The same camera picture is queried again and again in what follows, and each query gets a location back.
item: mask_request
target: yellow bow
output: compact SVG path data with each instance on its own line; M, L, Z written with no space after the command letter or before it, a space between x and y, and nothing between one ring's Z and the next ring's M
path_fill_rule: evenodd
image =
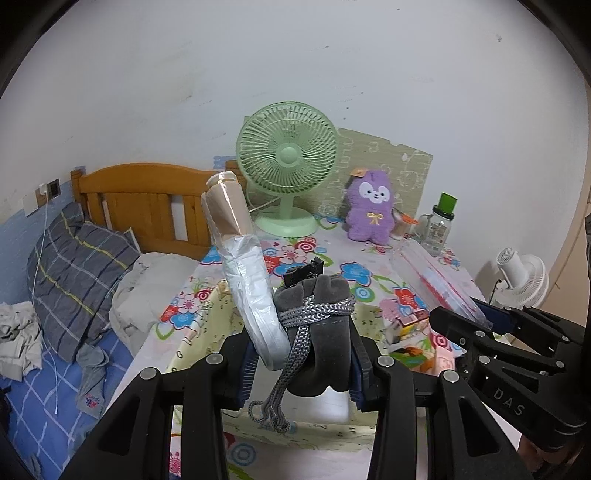
M381 213L378 213L376 215L373 212L368 212L368 218L371 218L370 225L379 225L378 220L381 220L382 218L384 218L384 216Z

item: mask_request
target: purple plush toy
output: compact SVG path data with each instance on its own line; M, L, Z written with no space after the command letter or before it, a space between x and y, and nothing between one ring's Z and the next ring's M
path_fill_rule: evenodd
M351 210L347 214L349 238L356 242L371 240L387 245L394 228L392 201L394 192L386 172L368 170L363 178L354 179L347 189Z

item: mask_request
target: fan base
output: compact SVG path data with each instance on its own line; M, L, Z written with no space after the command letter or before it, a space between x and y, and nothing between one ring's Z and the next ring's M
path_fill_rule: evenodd
M279 217L279 207L268 207L259 213L255 224L261 230L275 236L300 238L309 236L316 231L318 224L311 213L304 209L293 207L291 216L287 219Z

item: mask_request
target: white wall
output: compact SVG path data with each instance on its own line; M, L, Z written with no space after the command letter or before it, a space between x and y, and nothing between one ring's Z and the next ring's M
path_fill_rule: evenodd
M459 198L450 243L473 275L506 245L554 262L584 80L516 0L81 0L0 99L0 217L78 165L210 168L245 115L289 99L432 153L420 210Z

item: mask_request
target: screw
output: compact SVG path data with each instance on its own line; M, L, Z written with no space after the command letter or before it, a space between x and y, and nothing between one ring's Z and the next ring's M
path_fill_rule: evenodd
M458 380L460 380L460 375L458 375L457 372L454 372L453 370L445 370L443 372L443 378L445 378L449 383L456 383Z
M378 357L378 365L382 365L382 367L391 367L394 365L394 358L389 355L381 355Z
M205 361L210 365L219 365L223 362L223 355L221 353L210 353Z
M139 377L142 380L152 380L158 371L154 367L144 368L140 373Z

